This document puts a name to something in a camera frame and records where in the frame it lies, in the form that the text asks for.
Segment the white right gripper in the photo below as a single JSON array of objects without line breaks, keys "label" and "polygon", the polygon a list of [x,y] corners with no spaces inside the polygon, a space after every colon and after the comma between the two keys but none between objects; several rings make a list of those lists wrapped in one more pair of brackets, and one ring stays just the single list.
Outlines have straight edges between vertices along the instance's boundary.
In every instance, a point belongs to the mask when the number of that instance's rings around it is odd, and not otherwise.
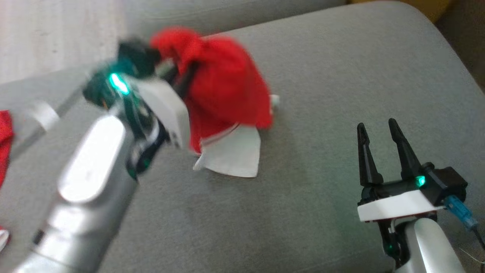
[{"label": "white right gripper", "polygon": [[370,140],[364,123],[357,125],[357,149],[360,185],[363,187],[357,214],[361,222],[382,221],[420,215],[444,209],[433,205],[421,192],[426,180],[421,175],[421,163],[397,121],[388,120],[401,164],[400,181],[383,183],[370,151]]}]

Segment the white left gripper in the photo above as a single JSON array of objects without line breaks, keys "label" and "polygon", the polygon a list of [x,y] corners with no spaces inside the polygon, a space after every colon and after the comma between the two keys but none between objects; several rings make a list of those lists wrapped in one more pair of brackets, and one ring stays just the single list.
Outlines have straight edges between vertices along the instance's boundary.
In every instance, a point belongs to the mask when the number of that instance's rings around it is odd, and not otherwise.
[{"label": "white left gripper", "polygon": [[192,63],[175,83],[178,67],[161,67],[161,76],[140,76],[130,64],[108,64],[95,71],[84,86],[86,101],[113,111],[128,124],[136,138],[156,138],[156,130],[169,142],[187,149],[189,113],[183,99],[189,93],[198,63]]}]

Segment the red and white garment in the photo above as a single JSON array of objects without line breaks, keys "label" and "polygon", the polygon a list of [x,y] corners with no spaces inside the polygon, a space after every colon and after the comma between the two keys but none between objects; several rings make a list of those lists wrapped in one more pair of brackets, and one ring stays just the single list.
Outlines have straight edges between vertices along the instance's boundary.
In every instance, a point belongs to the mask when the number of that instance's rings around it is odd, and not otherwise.
[{"label": "red and white garment", "polygon": [[185,27],[154,34],[150,45],[172,59],[181,76],[194,68],[184,95],[189,113],[189,147],[198,156],[193,169],[243,178],[258,174],[259,131],[272,126],[279,96],[248,51],[227,36],[204,37]]}]

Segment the grey sofa back cushion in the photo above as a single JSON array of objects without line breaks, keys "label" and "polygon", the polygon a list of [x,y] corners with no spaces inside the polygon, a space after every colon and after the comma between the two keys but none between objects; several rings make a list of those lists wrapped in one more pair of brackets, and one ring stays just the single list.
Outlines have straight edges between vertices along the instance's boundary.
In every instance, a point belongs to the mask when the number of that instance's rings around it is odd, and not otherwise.
[{"label": "grey sofa back cushion", "polygon": [[347,0],[0,0],[0,110],[64,100],[74,88],[9,83],[112,58],[117,42],[168,26],[218,33],[345,5]]}]

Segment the small red cloth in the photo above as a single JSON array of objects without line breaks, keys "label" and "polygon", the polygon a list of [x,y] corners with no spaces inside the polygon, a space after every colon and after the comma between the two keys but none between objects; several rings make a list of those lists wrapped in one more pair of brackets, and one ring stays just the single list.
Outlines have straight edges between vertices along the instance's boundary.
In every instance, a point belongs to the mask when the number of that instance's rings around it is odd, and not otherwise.
[{"label": "small red cloth", "polygon": [[12,115],[8,110],[0,110],[0,188],[5,181],[14,139]]}]

